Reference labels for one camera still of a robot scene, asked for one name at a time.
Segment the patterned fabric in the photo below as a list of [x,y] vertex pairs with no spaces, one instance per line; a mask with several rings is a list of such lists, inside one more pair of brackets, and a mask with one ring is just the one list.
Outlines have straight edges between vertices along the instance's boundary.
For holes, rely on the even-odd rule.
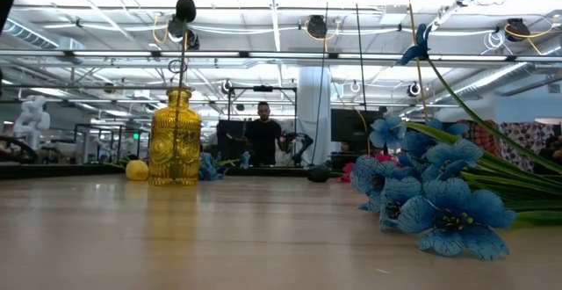
[[[500,143],[493,135],[489,134],[483,127],[474,121],[460,120],[459,123],[466,124],[469,127],[468,133],[464,135],[465,139],[473,142],[476,146],[484,149],[488,153],[496,157],[500,157]],[[498,128],[498,126],[491,120],[486,123],[490,124],[493,128]]]
[[[554,135],[552,126],[540,123],[501,123],[500,131],[535,153],[543,149],[546,139]],[[519,155],[503,141],[501,142],[501,158],[522,170],[533,171],[534,163],[527,157]]]

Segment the white robot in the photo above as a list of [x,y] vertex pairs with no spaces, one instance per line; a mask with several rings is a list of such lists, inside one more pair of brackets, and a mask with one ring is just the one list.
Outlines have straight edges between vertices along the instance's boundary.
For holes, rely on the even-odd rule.
[[43,96],[29,96],[21,105],[21,114],[14,124],[14,136],[25,137],[25,143],[32,149],[38,149],[41,131],[49,129],[51,117],[43,112],[47,102]]

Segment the flower center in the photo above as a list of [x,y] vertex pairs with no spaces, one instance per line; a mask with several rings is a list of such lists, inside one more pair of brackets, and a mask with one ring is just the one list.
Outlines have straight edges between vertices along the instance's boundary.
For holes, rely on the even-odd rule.
[[443,211],[443,217],[436,219],[436,228],[443,229],[447,232],[455,232],[463,229],[464,225],[472,224],[474,219],[466,213],[456,216],[449,209]]
[[401,204],[399,202],[388,202],[386,204],[386,213],[391,220],[397,220],[400,215]]
[[371,177],[371,182],[375,189],[382,189],[385,186],[385,179],[379,176]]

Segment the white pillar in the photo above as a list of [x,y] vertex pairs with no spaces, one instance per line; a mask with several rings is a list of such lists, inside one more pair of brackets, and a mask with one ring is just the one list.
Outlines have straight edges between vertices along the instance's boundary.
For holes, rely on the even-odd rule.
[[[323,72],[321,67],[302,67],[299,69],[297,132],[308,134],[314,139],[314,144],[303,155],[303,159],[307,163],[312,162],[314,147],[316,147],[314,164],[326,162],[330,154],[332,138],[330,81],[328,68],[324,68]],[[318,135],[316,135],[317,118]]]

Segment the blue artificial flower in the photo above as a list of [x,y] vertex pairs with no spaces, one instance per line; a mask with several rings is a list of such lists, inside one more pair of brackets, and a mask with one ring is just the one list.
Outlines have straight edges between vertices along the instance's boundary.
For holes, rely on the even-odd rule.
[[416,158],[421,158],[428,149],[435,145],[429,136],[424,133],[407,131],[402,140],[402,151],[405,151]]
[[428,121],[428,126],[436,128],[441,131],[445,131],[451,135],[455,135],[458,137],[462,137],[464,133],[468,133],[469,127],[466,124],[456,123],[448,127],[446,130],[443,127],[443,123],[441,123],[438,119],[431,119]]
[[470,191],[465,181],[450,178],[423,185],[422,196],[413,197],[400,210],[397,224],[407,233],[431,229],[417,243],[452,257],[467,249],[473,256],[493,260],[509,249],[491,228],[509,228],[516,218],[500,197],[487,190]]
[[388,178],[380,193],[380,228],[396,227],[402,206],[408,200],[422,194],[422,183],[413,177],[402,180]]
[[204,181],[213,181],[222,179],[226,170],[218,172],[215,168],[213,156],[209,153],[201,153],[199,161],[198,179]]
[[429,181],[455,177],[466,165],[476,166],[476,162],[483,155],[484,151],[471,141],[459,140],[452,146],[439,143],[426,153],[425,158],[431,165],[423,172],[421,178],[423,181]]
[[396,162],[379,162],[372,156],[360,156],[353,165],[350,175],[353,190],[369,197],[369,202],[365,206],[361,206],[360,209],[378,213],[380,193],[385,187],[385,180],[387,178],[400,180],[408,176],[410,172],[409,168],[398,167]]
[[400,127],[400,123],[402,119],[393,116],[375,120],[371,125],[373,131],[369,135],[371,143],[379,149],[385,145],[389,149],[397,149],[406,133],[406,127]]
[[402,58],[397,64],[405,66],[416,57],[420,60],[426,60],[428,58],[428,37],[430,32],[431,26],[427,27],[424,24],[420,24],[420,26],[418,26],[418,32],[415,34],[417,45],[410,47],[406,53],[402,55]]
[[245,151],[244,154],[242,154],[242,157],[240,158],[240,167],[242,167],[243,169],[248,169],[249,168],[249,152]]
[[419,161],[415,156],[407,152],[400,152],[397,157],[400,165],[410,168],[410,175],[412,177],[422,180],[423,172],[429,167],[429,163]]

